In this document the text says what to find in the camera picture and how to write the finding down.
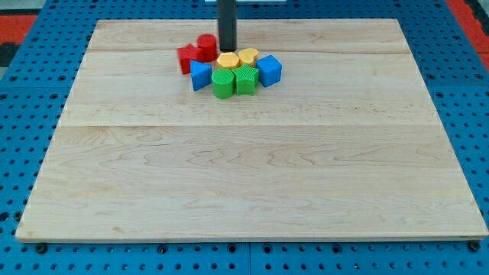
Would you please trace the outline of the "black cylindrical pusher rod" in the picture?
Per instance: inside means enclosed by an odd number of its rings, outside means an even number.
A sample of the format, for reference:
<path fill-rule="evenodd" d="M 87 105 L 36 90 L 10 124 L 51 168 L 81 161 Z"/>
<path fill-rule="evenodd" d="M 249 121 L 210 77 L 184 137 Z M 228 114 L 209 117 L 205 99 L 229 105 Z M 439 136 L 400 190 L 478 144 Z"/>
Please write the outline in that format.
<path fill-rule="evenodd" d="M 217 0 L 219 47 L 221 52 L 237 49 L 237 1 Z"/>

